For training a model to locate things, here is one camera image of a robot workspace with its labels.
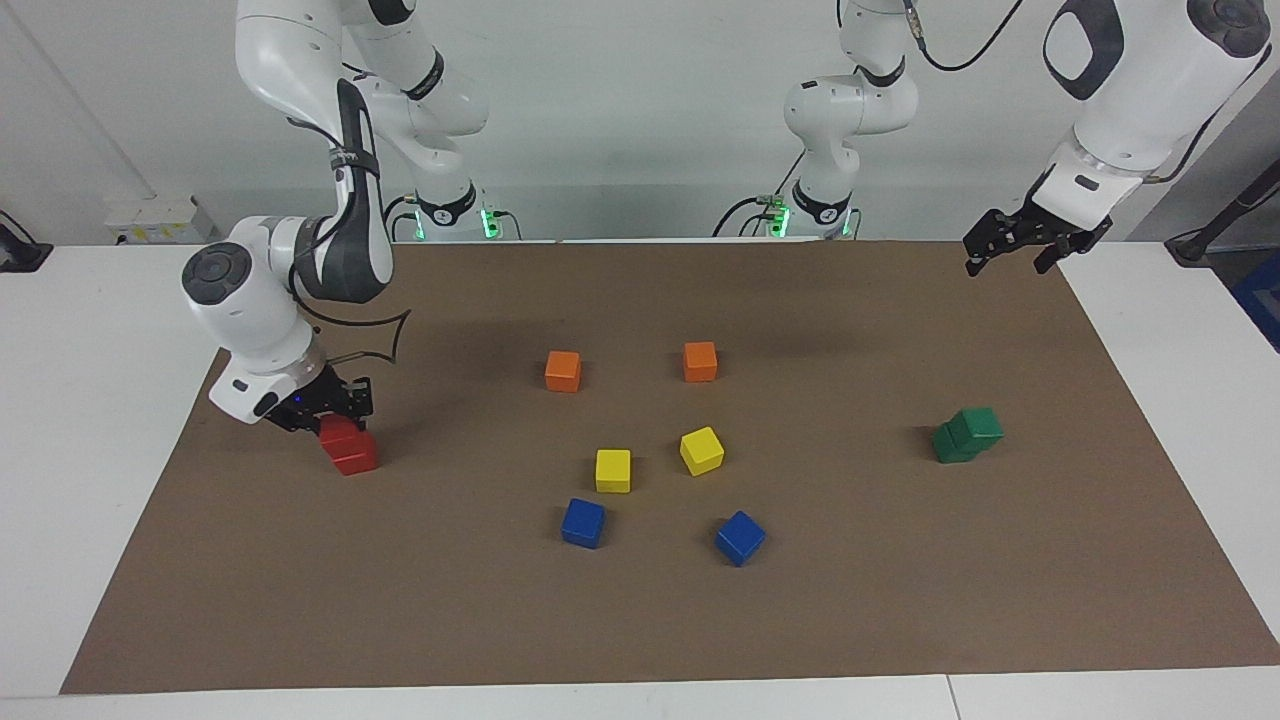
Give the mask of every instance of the black pole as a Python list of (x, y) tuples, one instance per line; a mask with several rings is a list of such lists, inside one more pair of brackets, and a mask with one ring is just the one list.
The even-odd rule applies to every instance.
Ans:
[(1181, 242), (1169, 241), (1165, 247), (1172, 254), (1174, 260), (1179, 265), (1187, 268), (1199, 266), (1201, 260), (1204, 258), (1204, 252), (1208, 246), (1213, 243), (1222, 234), (1226, 228), (1231, 227), (1235, 220), (1248, 214), (1251, 210), (1257, 208), (1267, 195), (1271, 193), (1280, 186), (1280, 160), (1271, 164), (1270, 168), (1262, 172), (1256, 181), (1253, 181), (1249, 187), (1244, 188), (1244, 192), (1238, 195), (1230, 205), (1222, 209), (1216, 218), (1210, 220), (1204, 229), (1196, 233), (1194, 237), (1184, 240)]
[(9, 255), (8, 261), (0, 263), (0, 273), (35, 273), (54, 251), (52, 245), (18, 240), (4, 224), (0, 224), (0, 247)]

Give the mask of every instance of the yellow cube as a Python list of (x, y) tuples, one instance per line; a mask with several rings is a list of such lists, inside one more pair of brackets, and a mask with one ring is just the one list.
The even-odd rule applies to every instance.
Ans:
[(595, 454), (595, 492), (631, 492), (631, 451), (600, 450)]
[(685, 459), (690, 474), (696, 478), (724, 462), (724, 446), (716, 437), (716, 430), (703, 428), (680, 438), (680, 456)]

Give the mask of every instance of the green light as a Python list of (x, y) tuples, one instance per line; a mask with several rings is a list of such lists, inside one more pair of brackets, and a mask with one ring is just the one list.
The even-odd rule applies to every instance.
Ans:
[(484, 236), (489, 240), (497, 240), (502, 237), (502, 223), (498, 218), (493, 217), (493, 213), (485, 208), (480, 209), (480, 222), (484, 223)]
[(769, 234), (773, 237), (786, 237), (787, 228), (791, 225), (791, 209), (781, 208), (781, 210), (782, 213), (773, 218), (773, 222), (769, 224)]

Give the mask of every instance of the orange cube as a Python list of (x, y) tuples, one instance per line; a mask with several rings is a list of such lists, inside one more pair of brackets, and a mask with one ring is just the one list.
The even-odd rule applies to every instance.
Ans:
[(547, 356), (547, 389), (577, 392), (582, 382), (582, 357), (577, 352), (553, 350)]
[(719, 372), (714, 342), (685, 343), (685, 382), (709, 383)]

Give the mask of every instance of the white table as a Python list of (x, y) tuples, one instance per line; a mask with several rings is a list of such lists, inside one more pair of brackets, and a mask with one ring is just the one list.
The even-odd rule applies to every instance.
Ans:
[[(0, 275), (5, 720), (1280, 716), (1280, 667), (52, 697), (215, 351), (191, 322), (178, 283), (191, 252), (63, 247), (37, 274)], [(1105, 243), (1064, 270), (1275, 633), (1280, 356), (1212, 274), (1176, 268), (1160, 246)]]

